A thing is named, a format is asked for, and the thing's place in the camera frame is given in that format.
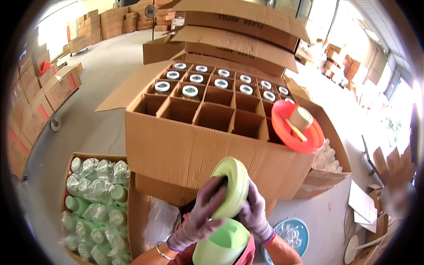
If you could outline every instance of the white plastic bottle caps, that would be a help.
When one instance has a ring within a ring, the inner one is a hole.
[[[294,101],[293,101],[293,99],[291,99],[291,98],[285,98],[284,100],[295,104]]]
[[[167,81],[160,81],[155,84],[155,90],[157,92],[168,91],[171,85]]]
[[[221,77],[230,77],[230,72],[225,69],[219,69],[218,75]]]
[[[269,100],[271,102],[275,101],[275,94],[271,91],[264,91],[264,99]]]
[[[185,63],[176,63],[174,64],[175,69],[185,69],[187,67],[187,65]]]
[[[195,86],[188,85],[183,87],[183,95],[186,97],[192,98],[197,96],[198,93],[199,90]]]
[[[250,84],[252,82],[252,79],[250,78],[250,76],[240,75],[240,81],[242,81],[245,84]]]
[[[240,85],[240,92],[245,95],[251,95],[253,93],[253,89],[248,85]]]
[[[203,82],[203,76],[202,75],[190,75],[190,82],[193,83],[201,83]]]
[[[287,96],[287,95],[289,94],[289,90],[288,90],[287,88],[283,87],[283,86],[280,86],[280,87],[278,88],[278,91],[279,91],[281,94],[283,94],[284,96]]]
[[[168,79],[178,79],[180,78],[180,73],[177,71],[169,71],[166,73],[166,78]]]
[[[313,122],[312,115],[303,107],[297,107],[290,115],[289,121],[301,132],[305,132]]]
[[[228,82],[227,80],[224,80],[224,79],[216,79],[214,84],[217,88],[221,88],[221,89],[226,89],[228,87]]]
[[[270,90],[272,87],[271,83],[265,80],[261,81],[261,88]]]
[[[196,66],[196,71],[206,73],[208,71],[208,68],[204,65],[198,65]]]

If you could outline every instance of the concrete floor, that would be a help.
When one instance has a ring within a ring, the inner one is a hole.
[[[135,32],[102,41],[73,57],[69,65],[82,62],[82,85],[58,111],[62,127],[58,132],[46,129],[34,146],[27,166],[26,184],[28,219],[34,236],[55,264],[75,264],[57,242],[60,240],[60,207],[65,172],[72,152],[125,155],[124,110],[94,113],[94,109],[128,76],[143,64],[142,44],[151,39],[151,32]],[[300,80],[308,70],[298,64]],[[365,160],[360,135],[366,117],[350,102],[338,86],[313,73],[316,79],[308,90],[314,102],[324,107],[337,129],[348,154],[352,177],[330,191],[311,200],[279,201],[269,218],[273,226],[287,217],[306,222],[310,243],[303,257],[305,265],[343,264],[346,248],[344,219],[349,197],[350,180],[365,189],[375,180],[368,177],[371,167]],[[365,230],[357,228],[363,240]],[[257,248],[255,264],[265,264]]]

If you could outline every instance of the rubber glove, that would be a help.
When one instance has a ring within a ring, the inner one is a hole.
[[[191,244],[208,238],[216,229],[225,223],[224,219],[210,220],[212,214],[223,202],[227,187],[222,187],[215,194],[215,189],[221,183],[222,177],[211,178],[197,193],[196,204],[183,227],[167,240],[168,247],[173,251],[182,252]]]
[[[252,233],[255,242],[266,244],[275,237],[275,231],[265,217],[265,199],[251,179],[247,200],[243,202],[239,216],[244,227]]]

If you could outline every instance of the person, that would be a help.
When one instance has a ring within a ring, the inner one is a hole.
[[[224,224],[222,219],[210,219],[226,196],[226,187],[221,187],[214,195],[221,179],[222,177],[211,178],[199,190],[195,206],[180,230],[170,236],[165,243],[159,242],[155,248],[138,256],[131,265],[183,264],[181,259],[175,259],[177,255],[184,254],[189,246],[208,238]],[[254,241],[265,247],[275,265],[302,264],[299,254],[279,237],[269,225],[265,217],[265,199],[259,194],[258,188],[250,179],[248,197],[243,202],[239,216],[241,223],[253,235]]]

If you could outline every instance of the caster wheel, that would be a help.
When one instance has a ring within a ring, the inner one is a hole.
[[[53,131],[58,131],[60,126],[62,125],[62,120],[59,117],[54,117],[52,121],[50,121],[50,126]]]

